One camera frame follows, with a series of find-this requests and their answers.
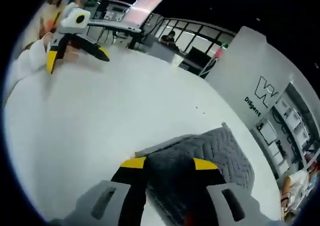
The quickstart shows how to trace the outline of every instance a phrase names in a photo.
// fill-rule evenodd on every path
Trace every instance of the window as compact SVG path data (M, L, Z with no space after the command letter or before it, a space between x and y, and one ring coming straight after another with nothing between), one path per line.
M207 26L204 26L201 30L200 30L200 34L202 35L205 35L205 36L208 36L212 39L215 39L218 34L219 34L219 31L218 30L215 30L213 28L210 28L210 27L207 27Z
M156 32L155 36L159 38L161 36L162 31L164 30L165 26L167 25L169 20L164 20L161 26L159 27L158 31Z
M203 37L197 36L194 38L194 40L192 41L192 43L190 44L190 46L187 48L186 51L189 52L192 47L195 47L196 49L205 53L209 48L209 46L211 45L211 43L212 43L211 41Z
M173 27L167 26L167 27L165 28L165 30L163 31L163 34L161 34L160 37L162 37L163 35L168 35L168 34L172 31L172 29L173 29Z
M174 27L177 23L177 20L170 20L169 26Z
M179 39L176 41L176 45L180 50L185 51L188 44L191 42L195 35L191 32L183 31Z
M192 32L198 32L200 29L201 25L196 24L196 23L189 23L188 26L186 27L186 30L190 30Z
M220 46L218 44L216 44L216 43L213 44L212 47L210 48L209 52L207 53L207 55L209 55L210 57L213 57L219 48L220 48Z
M218 41L230 45L230 43L232 42L233 39L234 39L234 36L231 36L231 35L229 35L229 34L223 33L223 34L221 34L220 37L218 38Z
M179 28L183 29L186 25L187 25L187 22L178 21L176 27L179 27Z
M173 31L175 32L174 41L176 42L181 33L181 30L175 27Z

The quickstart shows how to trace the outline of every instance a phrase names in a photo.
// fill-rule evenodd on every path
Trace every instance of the white cloth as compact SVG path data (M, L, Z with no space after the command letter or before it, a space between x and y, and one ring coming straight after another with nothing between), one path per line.
M301 169L290 175L289 178L291 179L291 186L289 188L291 195L289 196L288 207L292 208L295 207L305 195L309 185L309 173L306 170Z
M5 101L7 101L10 93L20 80L38 71L46 62L47 53L43 39L37 40L30 49L23 51L9 67L5 82Z

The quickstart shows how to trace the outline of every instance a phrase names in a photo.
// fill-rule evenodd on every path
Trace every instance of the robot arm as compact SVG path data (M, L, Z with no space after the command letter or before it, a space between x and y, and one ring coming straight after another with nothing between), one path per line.
M90 19L90 12L72 2L63 11L61 21L48 46L47 71L52 74L57 59L65 55L69 41L99 60L110 61L107 51L84 35Z
M191 225L283 226L264 216L250 193L235 183L226 183L215 164L197 158L193 162L195 170L190 172L193 177L190 180L195 180L200 191L188 192L191 197L196 196L194 206L189 208L194 219ZM50 225L140 226L148 176L148 158L126 160L111 181L104 180L92 187L78 199L73 212L64 219L51 221Z

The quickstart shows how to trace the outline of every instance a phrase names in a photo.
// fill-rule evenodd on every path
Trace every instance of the wall sign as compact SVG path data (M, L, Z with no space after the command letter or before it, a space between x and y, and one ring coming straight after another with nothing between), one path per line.
M260 76L259 82L255 89L255 96L258 97L258 99L262 100L263 105L268 108L268 105L272 103L273 97L278 94L278 92L275 92L275 87L273 87L270 83L267 84L267 80Z
M246 101L249 105L249 108L251 110L253 110L257 115L258 117L260 117L261 113L259 112L259 110L254 106L254 103L251 101L251 99L249 97L245 97L244 101Z

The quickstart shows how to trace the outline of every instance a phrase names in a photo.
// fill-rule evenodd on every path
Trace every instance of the white wall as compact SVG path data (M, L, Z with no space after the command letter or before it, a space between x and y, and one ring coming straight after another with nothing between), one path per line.
M255 95L261 76L267 80L267 85L274 87L274 92L278 92L268 108ZM249 129L270 110L291 80L313 117L320 122L320 100L308 80L288 58L267 43L264 35L248 27L241 28L205 80L228 102ZM260 116L249 108L246 97L252 100Z

